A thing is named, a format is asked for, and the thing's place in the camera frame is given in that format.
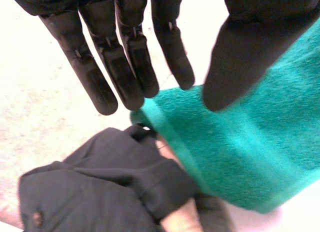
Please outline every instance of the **white floor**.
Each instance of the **white floor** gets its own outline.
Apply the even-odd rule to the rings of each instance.
[[[130,122],[123,106],[112,116],[100,116],[39,19],[13,0],[0,1],[0,212],[14,216],[17,180],[23,172],[63,159],[106,127],[125,129]],[[162,89],[176,87],[153,33],[150,11],[148,5],[143,29],[153,67]],[[211,48],[227,15],[223,0],[182,1],[178,25],[197,84],[204,81]],[[86,29],[84,34],[89,38]],[[237,232],[320,232],[319,195],[317,182],[271,214],[227,208]],[[0,222],[0,231],[21,230]]]

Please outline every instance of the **black cloth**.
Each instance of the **black cloth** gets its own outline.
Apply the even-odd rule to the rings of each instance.
[[[108,128],[19,181],[25,232],[152,232],[197,192],[138,125]]]

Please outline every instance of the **teal cloth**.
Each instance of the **teal cloth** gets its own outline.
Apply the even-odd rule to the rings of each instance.
[[[163,135],[203,192],[272,211],[320,178],[320,20],[227,110],[208,111],[202,86],[173,88],[131,120]]]

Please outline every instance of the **black fabric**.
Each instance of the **black fabric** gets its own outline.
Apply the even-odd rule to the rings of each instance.
[[[79,5],[101,0],[15,0],[27,13],[32,16],[59,14],[73,10]]]
[[[24,174],[24,231],[161,231],[158,221],[193,197],[197,186],[159,154],[148,133],[138,125],[124,132],[108,128],[63,162]]]

